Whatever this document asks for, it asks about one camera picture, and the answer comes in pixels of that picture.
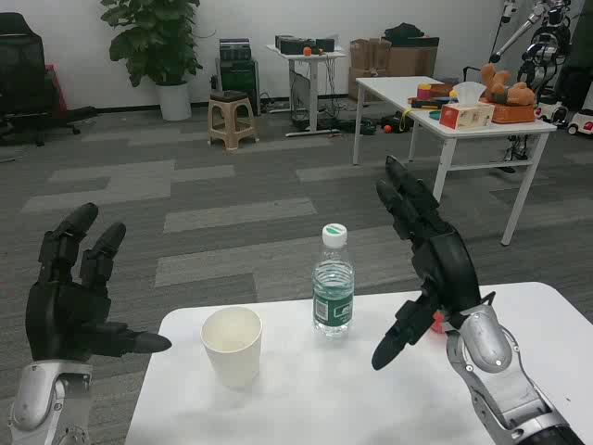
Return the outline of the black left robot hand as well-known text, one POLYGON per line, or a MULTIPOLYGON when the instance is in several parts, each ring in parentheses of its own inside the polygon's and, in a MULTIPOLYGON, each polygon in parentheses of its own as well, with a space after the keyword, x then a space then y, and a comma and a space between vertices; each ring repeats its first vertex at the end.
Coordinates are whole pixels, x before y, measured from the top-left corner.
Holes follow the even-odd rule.
POLYGON ((171 342, 158 334, 133 331, 110 322, 107 282, 126 235, 115 222, 82 254, 79 283, 72 277, 82 240, 98 215, 96 204, 81 205, 56 229, 44 234, 40 272, 27 301, 25 327, 35 361, 87 362, 92 356, 121 357, 168 350, 171 342))

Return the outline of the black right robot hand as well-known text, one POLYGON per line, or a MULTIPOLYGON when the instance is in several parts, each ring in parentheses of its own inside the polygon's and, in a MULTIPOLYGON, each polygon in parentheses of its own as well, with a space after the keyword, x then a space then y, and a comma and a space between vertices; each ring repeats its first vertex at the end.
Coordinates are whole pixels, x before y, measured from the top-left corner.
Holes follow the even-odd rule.
POLYGON ((377 181, 376 191, 399 238, 411 242, 411 263, 422 285, 421 295, 397 311, 395 323, 375 349, 375 370, 390 364, 407 345, 416 344, 437 311, 460 313, 481 302, 469 252, 457 229, 439 215, 432 192, 393 156, 385 159, 385 172, 388 179, 377 181))

